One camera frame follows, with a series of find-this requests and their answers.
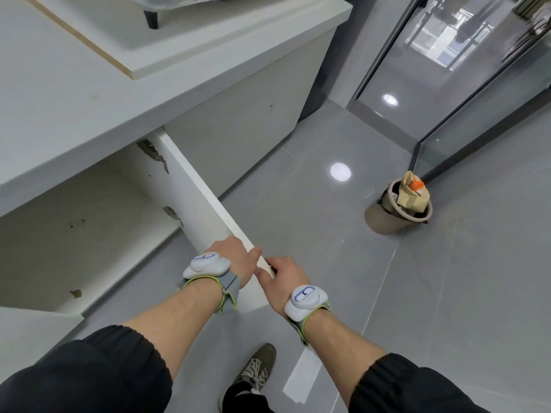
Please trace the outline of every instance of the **black sleeve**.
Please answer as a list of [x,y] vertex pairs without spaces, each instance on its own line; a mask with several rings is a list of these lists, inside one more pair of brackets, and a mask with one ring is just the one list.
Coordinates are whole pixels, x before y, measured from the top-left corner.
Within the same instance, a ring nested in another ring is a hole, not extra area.
[[350,398],[350,413],[488,413],[445,376],[388,354],[364,374]]
[[130,328],[108,326],[9,377],[0,385],[0,412],[161,413],[171,395],[153,345]]

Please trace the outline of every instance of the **cabinet hinge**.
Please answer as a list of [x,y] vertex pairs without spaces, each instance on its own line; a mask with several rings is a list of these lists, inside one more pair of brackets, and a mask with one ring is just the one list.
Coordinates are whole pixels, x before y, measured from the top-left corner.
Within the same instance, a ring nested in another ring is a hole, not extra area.
[[178,215],[176,214],[176,212],[174,211],[174,209],[170,206],[164,206],[162,208],[166,214],[168,214],[170,217],[172,217],[174,220],[177,220],[180,222],[180,226],[182,226],[183,228],[183,223],[182,223],[182,219],[178,217]]
[[162,157],[162,155],[157,152],[157,149],[155,149],[155,145],[153,145],[149,140],[142,139],[139,142],[136,142],[136,145],[144,151],[148,157],[153,158],[155,161],[162,162],[162,166],[165,168],[165,171],[167,174],[169,173],[169,167],[166,164],[166,160]]

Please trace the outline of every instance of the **trash can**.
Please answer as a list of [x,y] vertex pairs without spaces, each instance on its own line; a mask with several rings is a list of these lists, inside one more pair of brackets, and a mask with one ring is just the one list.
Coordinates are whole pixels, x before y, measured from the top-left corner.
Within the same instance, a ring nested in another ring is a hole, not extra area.
[[365,209],[365,222],[371,230],[379,235],[390,235],[392,232],[414,223],[427,223],[432,216],[432,203],[424,212],[410,216],[392,199],[392,193],[398,194],[401,179],[390,183],[381,198]]

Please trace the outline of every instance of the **wristband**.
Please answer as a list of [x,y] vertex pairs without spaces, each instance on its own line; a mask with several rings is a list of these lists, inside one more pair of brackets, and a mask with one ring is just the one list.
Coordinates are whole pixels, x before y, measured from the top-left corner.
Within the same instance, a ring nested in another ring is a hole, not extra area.
[[211,278],[222,287],[222,301],[215,313],[226,314],[237,310],[240,281],[230,271],[231,261],[222,258],[218,252],[208,252],[196,256],[183,272],[183,279],[176,287],[178,290],[184,288],[192,281],[199,278]]
[[300,336],[304,346],[308,346],[308,340],[304,335],[304,324],[308,317],[319,308],[331,311],[331,305],[327,301],[327,293],[321,288],[312,285],[301,285],[295,288],[291,298],[285,305],[284,312],[288,321]]

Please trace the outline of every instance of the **sneaker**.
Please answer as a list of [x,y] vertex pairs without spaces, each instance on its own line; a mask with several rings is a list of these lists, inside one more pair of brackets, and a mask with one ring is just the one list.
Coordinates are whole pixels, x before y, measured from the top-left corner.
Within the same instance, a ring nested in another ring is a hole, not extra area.
[[[232,385],[242,381],[246,381],[251,384],[251,393],[260,394],[260,391],[266,385],[268,378],[272,374],[272,369],[276,363],[276,348],[272,344],[264,344],[258,350],[252,354],[251,358],[241,372],[235,377]],[[218,410],[222,412],[222,402],[226,394],[225,389],[218,397]]]

